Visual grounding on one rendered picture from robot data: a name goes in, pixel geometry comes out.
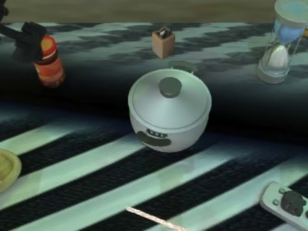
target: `red bottle cap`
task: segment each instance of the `red bottle cap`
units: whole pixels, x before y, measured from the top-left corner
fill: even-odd
[[[56,51],[57,44],[53,37],[49,35],[45,35],[41,42],[41,47],[43,51],[43,56],[46,57]]]

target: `white pot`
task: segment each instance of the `white pot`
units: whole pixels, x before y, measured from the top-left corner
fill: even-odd
[[[179,152],[198,141],[212,106],[211,94],[187,62],[172,61],[172,68],[139,78],[128,95],[130,121],[137,137],[148,147]],[[183,66],[191,73],[174,69]]]

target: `white remote control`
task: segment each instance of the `white remote control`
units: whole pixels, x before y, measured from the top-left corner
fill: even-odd
[[[308,199],[299,193],[273,181],[264,189],[260,205],[299,231],[308,231]]]

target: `dark gray knob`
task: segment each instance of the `dark gray knob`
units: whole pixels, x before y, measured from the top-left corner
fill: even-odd
[[[181,91],[181,82],[174,77],[166,77],[159,82],[160,93],[166,98],[177,97]]]

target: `hourglass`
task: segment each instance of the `hourglass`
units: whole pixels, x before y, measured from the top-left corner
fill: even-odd
[[[276,0],[276,20],[269,45],[257,66],[257,76],[269,84],[283,82],[289,72],[305,27],[308,0]]]

